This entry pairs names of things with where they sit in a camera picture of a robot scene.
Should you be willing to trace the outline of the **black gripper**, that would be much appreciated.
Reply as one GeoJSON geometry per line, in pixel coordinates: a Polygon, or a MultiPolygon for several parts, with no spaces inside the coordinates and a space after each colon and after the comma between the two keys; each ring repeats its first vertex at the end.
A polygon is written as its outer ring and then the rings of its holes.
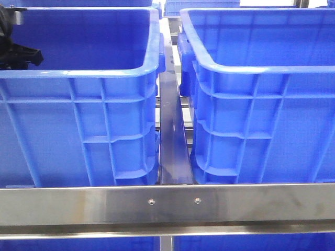
{"type": "Polygon", "coordinates": [[[22,25],[26,8],[1,6],[1,70],[26,70],[29,64],[39,66],[43,61],[39,49],[13,42],[13,26],[22,25]]]}

